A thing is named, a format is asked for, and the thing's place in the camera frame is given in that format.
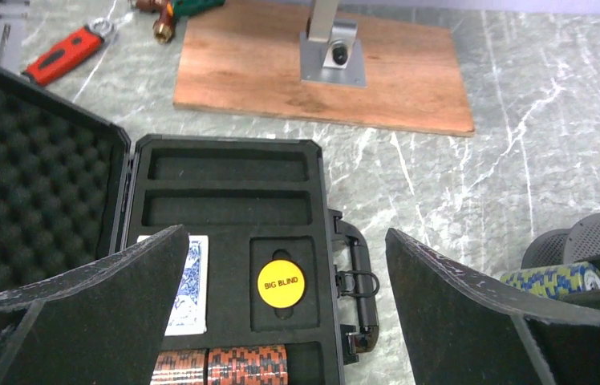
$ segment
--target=playing card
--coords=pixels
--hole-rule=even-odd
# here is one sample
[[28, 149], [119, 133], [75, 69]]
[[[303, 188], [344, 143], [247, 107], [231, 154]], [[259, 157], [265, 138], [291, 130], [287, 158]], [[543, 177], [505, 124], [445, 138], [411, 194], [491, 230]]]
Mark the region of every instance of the playing card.
[[[149, 236], [137, 238], [138, 242]], [[208, 281], [208, 237], [189, 235], [189, 254], [180, 287], [172, 304], [165, 335], [205, 333], [205, 297]]]

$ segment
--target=poker chip case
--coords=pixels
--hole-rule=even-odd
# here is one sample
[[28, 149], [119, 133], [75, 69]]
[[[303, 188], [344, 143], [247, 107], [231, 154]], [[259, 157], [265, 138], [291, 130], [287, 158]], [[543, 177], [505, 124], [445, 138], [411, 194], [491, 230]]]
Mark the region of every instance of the poker chip case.
[[[182, 224], [209, 238], [207, 331], [167, 336], [164, 350], [282, 344], [289, 383], [344, 383], [343, 365], [378, 338], [378, 280], [359, 231], [326, 206], [321, 148], [162, 135], [131, 147], [121, 127], [0, 68], [0, 292]], [[349, 271], [335, 267], [337, 242]], [[280, 254], [306, 282], [283, 316], [256, 291]], [[345, 296], [358, 325], [338, 320]]]

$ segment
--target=yellow disc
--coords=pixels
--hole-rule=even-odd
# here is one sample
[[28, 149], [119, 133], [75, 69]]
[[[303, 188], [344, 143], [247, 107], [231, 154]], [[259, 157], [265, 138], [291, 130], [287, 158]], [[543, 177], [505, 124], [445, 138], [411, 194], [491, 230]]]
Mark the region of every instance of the yellow disc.
[[257, 276], [257, 291], [269, 306], [278, 309], [291, 307], [305, 292], [305, 276], [291, 261], [272, 261]]

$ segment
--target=wooden plank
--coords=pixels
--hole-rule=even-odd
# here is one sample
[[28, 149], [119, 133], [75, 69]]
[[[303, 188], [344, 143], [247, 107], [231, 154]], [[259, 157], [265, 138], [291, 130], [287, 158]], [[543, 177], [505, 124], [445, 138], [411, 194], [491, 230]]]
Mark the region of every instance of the wooden plank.
[[404, 131], [474, 134], [450, 30], [357, 14], [367, 87], [300, 80], [308, 6], [228, 0], [190, 19], [174, 104]]

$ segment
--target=gray marble surface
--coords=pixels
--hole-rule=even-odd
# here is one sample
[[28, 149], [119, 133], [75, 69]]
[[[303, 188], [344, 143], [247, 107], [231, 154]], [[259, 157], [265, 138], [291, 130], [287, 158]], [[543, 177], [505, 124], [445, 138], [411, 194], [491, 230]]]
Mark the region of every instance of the gray marble surface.
[[[383, 285], [378, 346], [346, 368], [348, 384], [414, 383], [387, 275], [389, 227], [496, 275], [518, 268], [539, 234], [600, 212], [600, 16], [346, 7], [453, 29], [476, 123], [476, 135], [460, 139], [176, 111], [184, 23], [173, 44], [159, 46], [155, 16], [129, 14], [124, 0], [31, 4], [24, 66], [89, 18], [120, 21], [105, 51], [49, 89], [134, 140], [159, 132], [310, 138], [323, 147], [329, 204], [363, 231]], [[350, 305], [341, 305], [346, 322]]]

